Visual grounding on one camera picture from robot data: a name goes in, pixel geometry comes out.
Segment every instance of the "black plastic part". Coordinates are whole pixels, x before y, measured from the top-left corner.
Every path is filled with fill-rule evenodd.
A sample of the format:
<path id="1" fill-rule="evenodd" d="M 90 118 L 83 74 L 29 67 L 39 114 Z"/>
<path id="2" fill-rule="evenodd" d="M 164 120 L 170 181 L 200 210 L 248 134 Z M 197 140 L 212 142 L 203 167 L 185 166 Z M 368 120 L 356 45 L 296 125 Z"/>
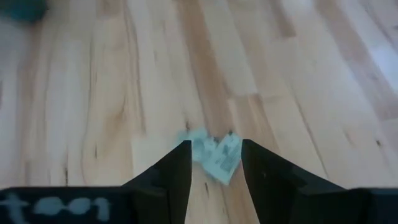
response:
<path id="1" fill-rule="evenodd" d="M 345 190 L 247 139 L 242 163 L 260 223 L 398 223 L 398 189 Z"/>
<path id="2" fill-rule="evenodd" d="M 0 223 L 183 224 L 191 186 L 184 141 L 121 187 L 21 187 L 0 191 Z M 99 206 L 99 201 L 106 201 Z M 100 213 L 109 204 L 107 212 Z"/>

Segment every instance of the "hardwood floorboard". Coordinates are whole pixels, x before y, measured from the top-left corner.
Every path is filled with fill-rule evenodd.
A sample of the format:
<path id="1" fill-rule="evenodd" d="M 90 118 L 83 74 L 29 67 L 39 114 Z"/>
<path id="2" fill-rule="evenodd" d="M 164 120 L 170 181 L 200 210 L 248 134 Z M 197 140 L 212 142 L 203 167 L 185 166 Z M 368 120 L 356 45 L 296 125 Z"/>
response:
<path id="1" fill-rule="evenodd" d="M 342 187 L 398 186 L 396 0 L 48 0 L 0 19 L 0 188 L 121 185 L 234 131 Z M 186 223 L 258 223 L 193 164 Z"/>

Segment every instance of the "wooden floor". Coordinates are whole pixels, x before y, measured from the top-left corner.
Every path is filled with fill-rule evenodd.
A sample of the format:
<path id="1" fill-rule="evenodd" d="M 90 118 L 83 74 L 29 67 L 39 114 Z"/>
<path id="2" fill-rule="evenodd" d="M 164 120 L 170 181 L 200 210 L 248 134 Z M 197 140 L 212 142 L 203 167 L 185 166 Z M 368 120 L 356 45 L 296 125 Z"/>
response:
<path id="1" fill-rule="evenodd" d="M 398 0 L 52 0 L 0 22 L 0 187 L 120 185 L 206 126 L 398 186 Z M 257 223 L 193 169 L 187 223 Z"/>

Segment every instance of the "blue object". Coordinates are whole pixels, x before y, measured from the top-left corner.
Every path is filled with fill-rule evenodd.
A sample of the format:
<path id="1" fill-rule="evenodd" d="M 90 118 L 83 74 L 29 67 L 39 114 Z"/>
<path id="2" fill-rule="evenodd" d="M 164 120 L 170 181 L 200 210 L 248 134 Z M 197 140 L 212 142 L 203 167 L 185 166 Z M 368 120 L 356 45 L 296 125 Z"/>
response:
<path id="1" fill-rule="evenodd" d="M 45 0 L 0 0 L 0 13 L 20 22 L 37 22 L 47 9 Z"/>

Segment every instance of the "crumpled paper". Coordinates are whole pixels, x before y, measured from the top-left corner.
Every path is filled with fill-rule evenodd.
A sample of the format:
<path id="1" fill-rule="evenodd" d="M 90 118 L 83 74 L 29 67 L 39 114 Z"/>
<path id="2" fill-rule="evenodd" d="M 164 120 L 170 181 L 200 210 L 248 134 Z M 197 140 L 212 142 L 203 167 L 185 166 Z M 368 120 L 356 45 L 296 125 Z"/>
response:
<path id="1" fill-rule="evenodd" d="M 181 131 L 177 145 L 184 140 L 192 141 L 192 160 L 222 184 L 229 182 L 241 160 L 242 139 L 235 133 L 228 133 L 221 142 L 210 136 L 205 128 Z"/>

